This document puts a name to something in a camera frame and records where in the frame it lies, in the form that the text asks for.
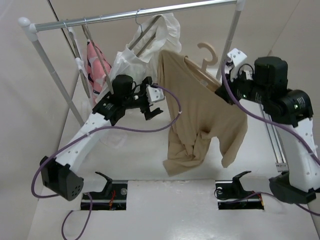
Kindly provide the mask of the beige wooden hanger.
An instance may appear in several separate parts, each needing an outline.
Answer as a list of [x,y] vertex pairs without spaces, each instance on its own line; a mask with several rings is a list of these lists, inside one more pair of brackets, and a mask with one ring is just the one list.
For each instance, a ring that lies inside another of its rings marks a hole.
[[204,58],[202,60],[201,66],[198,66],[192,60],[190,60],[187,56],[184,58],[184,62],[189,67],[191,72],[199,78],[199,82],[204,85],[211,92],[215,92],[218,87],[221,86],[220,82],[213,77],[210,73],[207,72],[207,67],[214,66],[219,58],[215,52],[215,49],[212,45],[206,42],[200,42],[197,44],[199,49],[206,49],[209,51],[211,55],[211,59]]

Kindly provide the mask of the beige t shirt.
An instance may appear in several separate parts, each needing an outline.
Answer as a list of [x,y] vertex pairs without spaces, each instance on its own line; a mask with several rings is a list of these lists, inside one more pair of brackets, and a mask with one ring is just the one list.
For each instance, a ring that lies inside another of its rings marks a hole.
[[186,60],[170,50],[161,51],[158,57],[158,84],[175,95],[165,94],[170,117],[174,119],[182,109],[169,129],[167,159],[163,161],[170,177],[200,166],[214,137],[219,140],[221,165],[229,167],[248,130],[247,115],[215,94],[218,85],[204,86]]

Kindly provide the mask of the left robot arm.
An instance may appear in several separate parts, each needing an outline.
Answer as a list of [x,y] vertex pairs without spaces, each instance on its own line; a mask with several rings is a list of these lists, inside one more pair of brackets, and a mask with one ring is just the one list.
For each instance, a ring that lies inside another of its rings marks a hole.
[[108,91],[93,107],[71,141],[53,157],[44,156],[40,161],[43,185],[67,201],[74,200],[84,187],[84,179],[77,175],[82,162],[127,110],[139,109],[147,121],[163,112],[160,108],[150,109],[165,98],[163,90],[153,83],[150,76],[137,84],[131,76],[120,74],[111,85],[112,91]]

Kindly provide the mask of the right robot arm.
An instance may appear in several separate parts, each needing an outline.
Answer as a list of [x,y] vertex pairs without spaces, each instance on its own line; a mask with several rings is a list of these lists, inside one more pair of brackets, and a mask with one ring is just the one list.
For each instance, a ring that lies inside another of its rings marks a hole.
[[313,108],[302,90],[288,88],[288,63],[259,57],[252,75],[241,72],[247,57],[232,53],[221,67],[215,94],[250,117],[277,129],[288,170],[269,179],[272,194],[288,204],[306,205],[320,191],[320,160],[313,138]]

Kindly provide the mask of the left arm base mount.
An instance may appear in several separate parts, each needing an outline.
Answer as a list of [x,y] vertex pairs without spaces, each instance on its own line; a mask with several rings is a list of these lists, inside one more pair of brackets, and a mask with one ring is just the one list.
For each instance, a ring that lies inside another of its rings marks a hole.
[[96,171],[95,174],[106,180],[102,190],[91,191],[93,211],[125,211],[127,208],[128,181],[113,180]]

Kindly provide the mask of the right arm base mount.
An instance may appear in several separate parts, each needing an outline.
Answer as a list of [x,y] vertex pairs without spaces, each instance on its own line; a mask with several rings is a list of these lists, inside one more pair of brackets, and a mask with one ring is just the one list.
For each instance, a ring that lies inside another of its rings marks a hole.
[[245,190],[240,178],[251,171],[243,171],[231,180],[215,182],[214,196],[219,210],[264,210],[264,203],[260,193]]

